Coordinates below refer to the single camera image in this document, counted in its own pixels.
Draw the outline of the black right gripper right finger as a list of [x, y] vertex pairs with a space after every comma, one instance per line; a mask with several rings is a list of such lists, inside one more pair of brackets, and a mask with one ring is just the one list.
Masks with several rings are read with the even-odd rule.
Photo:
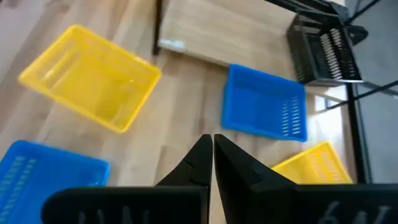
[[396, 184], [296, 184], [222, 134], [214, 152], [227, 223], [397, 223]]

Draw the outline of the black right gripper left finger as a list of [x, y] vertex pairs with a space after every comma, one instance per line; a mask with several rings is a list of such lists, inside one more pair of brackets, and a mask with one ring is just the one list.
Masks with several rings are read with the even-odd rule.
[[75, 187], [44, 203], [44, 223], [208, 223], [213, 141], [204, 134], [154, 186]]

